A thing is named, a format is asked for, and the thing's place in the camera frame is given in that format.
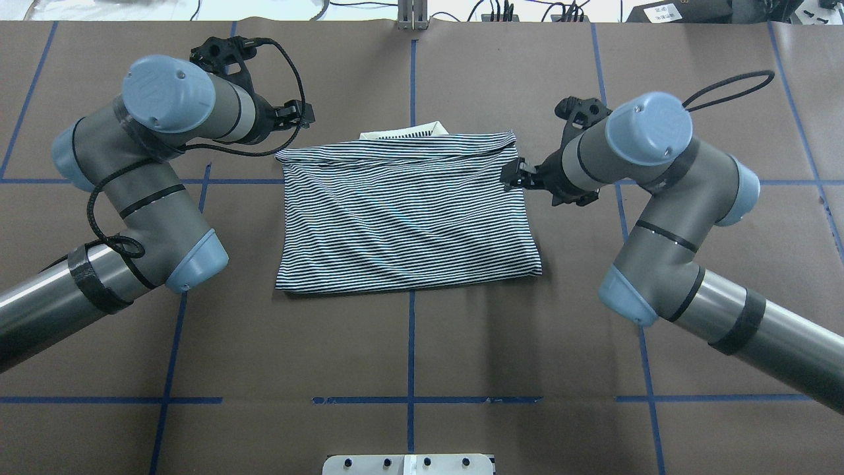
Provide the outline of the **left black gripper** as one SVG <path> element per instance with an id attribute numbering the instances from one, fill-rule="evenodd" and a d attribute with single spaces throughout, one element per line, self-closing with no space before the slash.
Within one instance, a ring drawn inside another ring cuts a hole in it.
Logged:
<path id="1" fill-rule="evenodd" d="M 301 99 L 288 100 L 282 106 L 272 106 L 262 96 L 255 96 L 255 106 L 255 143 L 261 143 L 274 131 L 296 127 L 307 129 L 316 121 L 313 105 Z"/>

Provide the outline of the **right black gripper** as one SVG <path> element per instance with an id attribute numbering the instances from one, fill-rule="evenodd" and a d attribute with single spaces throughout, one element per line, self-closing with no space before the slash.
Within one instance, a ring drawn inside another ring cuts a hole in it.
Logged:
<path id="1" fill-rule="evenodd" d="M 552 206 L 574 204 L 588 206 L 599 199 L 599 191 L 588 191 L 573 184 L 563 170 L 563 151 L 557 150 L 538 166 L 524 157 L 516 157 L 501 168 L 500 182 L 506 191 L 516 189 L 545 190 L 551 193 Z"/>

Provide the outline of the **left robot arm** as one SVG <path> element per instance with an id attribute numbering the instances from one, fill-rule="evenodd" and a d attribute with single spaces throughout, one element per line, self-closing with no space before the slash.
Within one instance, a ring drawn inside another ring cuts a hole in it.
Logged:
<path id="1" fill-rule="evenodd" d="M 315 120 L 304 96 L 271 106 L 246 67 L 165 55 L 136 60 L 121 93 L 55 138 L 52 160 L 87 192 L 96 240 L 2 294 L 2 370 L 23 363 L 149 291 L 184 294 L 220 273 L 228 253 L 171 166 L 191 139 L 257 144 Z"/>

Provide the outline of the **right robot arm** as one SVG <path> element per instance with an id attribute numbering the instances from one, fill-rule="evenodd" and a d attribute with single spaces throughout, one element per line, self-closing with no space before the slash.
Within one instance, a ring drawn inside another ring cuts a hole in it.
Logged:
<path id="1" fill-rule="evenodd" d="M 560 147 L 537 166 L 507 162 L 506 189 L 545 190 L 555 206 L 585 206 L 602 187 L 630 179 L 650 195 L 603 278 L 603 304 L 642 327 L 672 322 L 842 413 L 842 336 L 694 261 L 714 226 L 754 208 L 759 177 L 697 138 L 683 102 L 663 91 L 614 110 L 571 96 L 555 113 L 566 120 Z"/>

